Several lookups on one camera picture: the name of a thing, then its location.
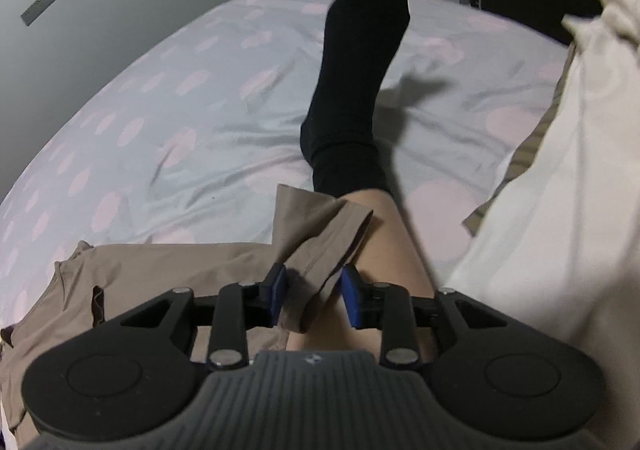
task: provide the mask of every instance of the leg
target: leg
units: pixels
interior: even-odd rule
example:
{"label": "leg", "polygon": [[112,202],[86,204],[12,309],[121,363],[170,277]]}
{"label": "leg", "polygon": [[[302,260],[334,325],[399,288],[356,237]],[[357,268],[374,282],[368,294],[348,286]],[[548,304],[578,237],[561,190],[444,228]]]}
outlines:
{"label": "leg", "polygon": [[[415,297],[432,297],[430,278],[393,198],[385,191],[366,189],[347,194],[344,199],[367,206],[374,212],[367,236],[354,260],[363,279],[404,286]],[[344,302],[338,293],[334,293],[306,334],[289,335],[287,350],[364,349],[378,357],[380,341],[377,330],[351,328]],[[430,332],[419,330],[418,341],[422,356],[429,359],[433,354]]]}
{"label": "leg", "polygon": [[[380,84],[408,26],[407,0],[336,0],[327,15],[318,86],[300,131],[316,191],[371,208],[374,218],[355,258],[363,278],[399,284],[412,295],[433,287],[388,191],[371,132]],[[362,348],[376,354],[380,333],[351,329],[338,293],[287,349]]]}

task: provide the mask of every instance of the striped fabric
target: striped fabric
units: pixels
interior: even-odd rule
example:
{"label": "striped fabric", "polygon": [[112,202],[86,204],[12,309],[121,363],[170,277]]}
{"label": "striped fabric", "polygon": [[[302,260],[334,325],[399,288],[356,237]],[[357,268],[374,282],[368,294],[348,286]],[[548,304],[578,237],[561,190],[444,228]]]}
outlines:
{"label": "striped fabric", "polygon": [[521,143],[513,153],[511,162],[509,163],[509,167],[507,168],[507,172],[504,175],[504,179],[502,180],[500,185],[498,185],[498,188],[495,190],[489,201],[476,208],[471,213],[471,215],[463,221],[463,225],[474,237],[482,226],[484,216],[487,214],[489,208],[491,208],[491,205],[499,196],[500,192],[502,192],[502,189],[518,176],[523,175],[525,172],[527,172],[527,169],[529,169],[529,167],[533,165],[533,162],[536,159],[536,155],[538,154],[538,150],[540,149],[540,145],[542,144],[542,140],[544,139],[551,123],[554,121],[556,115],[558,114],[558,107],[560,106],[560,100],[562,98],[562,93],[564,92],[564,84],[569,72],[569,66],[571,66],[571,63],[574,60],[574,56],[575,43],[572,43],[569,47],[569,52],[564,63],[562,75],[560,77],[560,80],[558,81],[558,84],[556,85],[556,91],[554,92],[554,98],[551,107],[549,107],[549,109],[540,119],[540,122],[538,123],[536,128],[533,129],[533,132],[529,135],[529,137],[527,137],[527,139],[524,140],[523,143]]}

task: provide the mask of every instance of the black sock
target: black sock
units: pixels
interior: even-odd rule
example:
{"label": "black sock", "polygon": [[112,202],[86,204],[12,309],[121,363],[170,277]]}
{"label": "black sock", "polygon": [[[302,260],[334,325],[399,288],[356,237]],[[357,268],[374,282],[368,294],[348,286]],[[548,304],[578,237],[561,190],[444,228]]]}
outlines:
{"label": "black sock", "polygon": [[300,128],[317,192],[389,191],[373,141],[376,97],[409,25],[407,0],[335,0],[324,27],[318,85]]}

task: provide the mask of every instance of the beige fabric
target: beige fabric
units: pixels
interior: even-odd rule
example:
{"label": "beige fabric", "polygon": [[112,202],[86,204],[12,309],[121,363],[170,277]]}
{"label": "beige fabric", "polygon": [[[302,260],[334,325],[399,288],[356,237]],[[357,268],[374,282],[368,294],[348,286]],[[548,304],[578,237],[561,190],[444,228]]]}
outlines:
{"label": "beige fabric", "polygon": [[560,100],[562,98],[562,93],[564,92],[564,85],[566,84],[566,77],[569,72],[569,67],[571,66],[571,62],[573,61],[575,56],[575,43],[572,43],[569,47],[569,52],[566,57],[566,61],[564,63],[564,70],[562,71],[562,75],[558,84],[556,85],[556,90],[554,92],[554,98],[551,103],[551,107],[546,110],[546,113],[540,119],[540,122],[533,129],[533,132],[527,137],[526,140],[521,143],[516,149],[515,153],[511,157],[511,162],[509,163],[509,167],[507,168],[507,172],[504,174],[504,178],[498,188],[495,190],[494,194],[491,196],[491,199],[486,203],[480,205],[476,208],[471,215],[463,221],[463,225],[469,230],[469,233],[474,237],[478,233],[478,230],[482,226],[482,221],[484,220],[484,216],[491,208],[491,205],[494,203],[495,199],[500,195],[500,192],[503,191],[504,187],[506,187],[509,183],[511,183],[517,177],[523,175],[530,166],[533,165],[534,160],[536,159],[536,155],[540,150],[540,145],[542,144],[542,140],[545,138],[546,132],[549,129],[549,126],[556,118],[558,114],[558,107],[560,105]]}
{"label": "beige fabric", "polygon": [[[176,286],[196,296],[215,295],[229,283],[263,280],[273,263],[285,263],[290,291],[278,329],[248,332],[251,357],[284,349],[288,330],[303,332],[330,295],[341,266],[350,260],[369,224],[361,205],[281,185],[272,245],[105,245],[81,241],[56,263],[49,287],[2,343],[0,386],[9,428],[21,448],[36,436],[20,384],[40,354],[92,327],[94,286],[104,290],[108,320]],[[198,331],[192,359],[204,357],[206,329]]]}

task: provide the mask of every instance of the bed sheet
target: bed sheet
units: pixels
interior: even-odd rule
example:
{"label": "bed sheet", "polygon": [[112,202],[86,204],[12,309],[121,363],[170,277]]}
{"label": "bed sheet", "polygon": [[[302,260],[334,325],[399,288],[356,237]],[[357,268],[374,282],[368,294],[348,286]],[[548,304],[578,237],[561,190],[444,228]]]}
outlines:
{"label": "bed sheet", "polygon": [[[312,188],[298,130],[331,1],[233,0],[87,102],[0,205],[0,325],[27,313],[80,239],[269,242],[276,185]],[[441,281],[470,242],[460,221],[550,104],[566,49],[468,7],[409,3],[374,133]]]}

